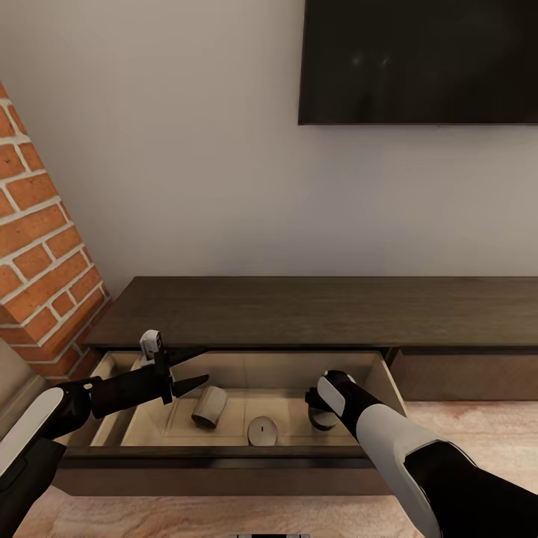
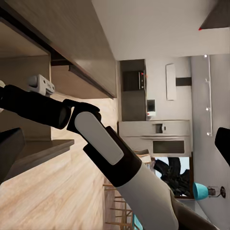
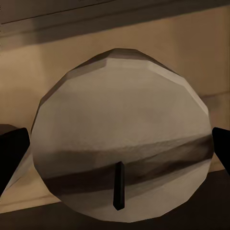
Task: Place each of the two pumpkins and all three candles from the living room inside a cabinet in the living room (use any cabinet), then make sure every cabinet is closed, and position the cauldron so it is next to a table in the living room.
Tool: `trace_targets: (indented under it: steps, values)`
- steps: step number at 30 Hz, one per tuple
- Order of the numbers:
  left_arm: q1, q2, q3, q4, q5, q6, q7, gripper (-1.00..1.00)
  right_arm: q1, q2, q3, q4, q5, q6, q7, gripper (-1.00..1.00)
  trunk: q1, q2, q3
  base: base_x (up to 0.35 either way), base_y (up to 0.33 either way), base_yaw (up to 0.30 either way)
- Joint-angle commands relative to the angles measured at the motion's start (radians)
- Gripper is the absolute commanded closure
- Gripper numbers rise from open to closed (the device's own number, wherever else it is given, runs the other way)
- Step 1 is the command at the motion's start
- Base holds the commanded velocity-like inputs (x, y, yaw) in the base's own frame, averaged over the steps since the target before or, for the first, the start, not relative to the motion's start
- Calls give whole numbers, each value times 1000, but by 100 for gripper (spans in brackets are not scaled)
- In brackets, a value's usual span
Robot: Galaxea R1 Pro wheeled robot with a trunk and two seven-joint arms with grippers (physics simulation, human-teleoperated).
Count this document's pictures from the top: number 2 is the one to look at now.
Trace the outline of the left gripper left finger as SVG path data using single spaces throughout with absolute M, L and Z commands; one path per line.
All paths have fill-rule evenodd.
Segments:
M 0 185 L 24 146 L 20 127 L 0 133 Z

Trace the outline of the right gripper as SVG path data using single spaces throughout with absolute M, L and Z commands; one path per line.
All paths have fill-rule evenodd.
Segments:
M 49 100 L 53 100 L 53 98 L 26 92 L 13 85 L 0 87 L 0 108 L 41 124 L 43 124 L 42 109 Z

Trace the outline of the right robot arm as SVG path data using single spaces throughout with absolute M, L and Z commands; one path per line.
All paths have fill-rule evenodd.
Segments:
M 105 127 L 100 109 L 86 102 L 50 96 L 54 85 L 40 74 L 27 79 L 24 90 L 0 87 L 0 108 L 21 117 L 81 135 L 83 150 L 103 172 L 144 230 L 220 230 L 179 203 L 170 187 L 157 177 L 110 126 Z

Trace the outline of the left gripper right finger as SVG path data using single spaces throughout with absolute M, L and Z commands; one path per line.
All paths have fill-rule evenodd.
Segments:
M 230 166 L 230 129 L 222 127 L 218 129 L 215 145 Z

